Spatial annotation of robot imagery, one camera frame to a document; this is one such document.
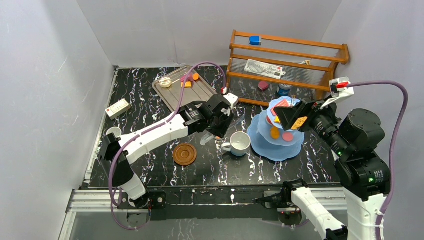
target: gray floor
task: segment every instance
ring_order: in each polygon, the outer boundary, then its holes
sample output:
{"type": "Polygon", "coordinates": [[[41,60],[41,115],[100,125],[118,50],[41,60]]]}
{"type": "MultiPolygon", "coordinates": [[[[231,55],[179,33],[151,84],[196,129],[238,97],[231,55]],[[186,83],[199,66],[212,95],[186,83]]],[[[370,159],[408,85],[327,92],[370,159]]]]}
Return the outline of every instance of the gray floor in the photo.
{"type": "MultiPolygon", "coordinates": [[[[332,211],[334,217],[347,223],[345,211],[332,211]]],[[[126,221],[126,213],[118,218],[126,221]]],[[[110,212],[79,212],[71,240],[320,240],[311,223],[295,231],[281,227],[279,222],[260,219],[178,219],[152,221],[138,231],[124,230],[110,212]]]]}

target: blue can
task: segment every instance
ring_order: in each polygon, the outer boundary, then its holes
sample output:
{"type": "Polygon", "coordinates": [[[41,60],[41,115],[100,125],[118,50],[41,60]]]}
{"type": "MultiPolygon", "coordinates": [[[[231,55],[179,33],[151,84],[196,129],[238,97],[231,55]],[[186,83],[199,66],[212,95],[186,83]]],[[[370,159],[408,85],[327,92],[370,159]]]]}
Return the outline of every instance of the blue can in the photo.
{"type": "Polygon", "coordinates": [[[291,85],[287,84],[278,84],[277,93],[280,97],[288,96],[290,93],[290,90],[292,89],[291,85]]]}

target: mug handle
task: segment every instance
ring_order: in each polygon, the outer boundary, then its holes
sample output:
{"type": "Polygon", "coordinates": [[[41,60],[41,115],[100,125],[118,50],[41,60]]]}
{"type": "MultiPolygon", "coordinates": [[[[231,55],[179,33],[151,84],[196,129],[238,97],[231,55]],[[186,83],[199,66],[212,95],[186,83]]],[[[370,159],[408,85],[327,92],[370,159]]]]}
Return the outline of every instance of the mug handle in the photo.
{"type": "Polygon", "coordinates": [[[231,143],[226,142],[226,143],[221,144],[221,149],[224,150],[224,151],[229,152],[229,151],[231,151],[230,146],[231,146],[231,143]]]}

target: white small cup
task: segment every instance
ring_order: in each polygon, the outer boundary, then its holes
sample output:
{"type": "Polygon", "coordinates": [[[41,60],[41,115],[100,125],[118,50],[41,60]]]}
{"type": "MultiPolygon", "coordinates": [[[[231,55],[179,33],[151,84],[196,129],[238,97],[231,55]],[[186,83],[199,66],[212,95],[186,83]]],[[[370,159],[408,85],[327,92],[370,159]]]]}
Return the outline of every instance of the white small cup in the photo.
{"type": "Polygon", "coordinates": [[[231,135],[229,142],[221,144],[221,149],[241,157],[248,152],[250,145],[251,137],[245,132],[238,131],[231,135]]]}

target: robotic arm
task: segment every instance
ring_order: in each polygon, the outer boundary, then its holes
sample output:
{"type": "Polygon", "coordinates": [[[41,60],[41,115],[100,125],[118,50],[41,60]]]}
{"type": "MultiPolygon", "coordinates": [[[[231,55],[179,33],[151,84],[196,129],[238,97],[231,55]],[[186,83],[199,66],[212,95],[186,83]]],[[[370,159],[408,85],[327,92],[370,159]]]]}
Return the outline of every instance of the robotic arm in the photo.
{"type": "Polygon", "coordinates": [[[145,206],[149,201],[147,188],[133,172],[131,165],[140,157],[163,144],[194,133],[206,130],[223,138],[234,117],[231,108],[237,101],[238,98],[231,93],[224,96],[215,94],[207,102],[195,101],[182,106],[171,121],[169,119],[173,114],[130,134],[121,136],[115,136],[113,133],[108,134],[103,140],[99,153],[100,164],[107,175],[110,172],[112,160],[118,151],[134,136],[140,136],[128,145],[123,154],[118,157],[112,186],[122,188],[136,207],[142,208],[145,206]]]}
{"type": "Polygon", "coordinates": [[[256,202],[278,199],[288,206],[298,206],[322,239],[371,240],[376,238],[376,220],[391,186],[390,170],[374,151],[385,133],[379,117],[365,109],[352,110],[339,126],[336,102],[354,94],[351,87],[346,87],[350,82],[343,80],[330,81],[332,98],[304,99],[293,107],[274,110],[285,130],[312,130],[338,156],[334,167],[344,187],[349,229],[317,201],[301,179],[285,182],[278,196],[259,198],[256,202]]]}

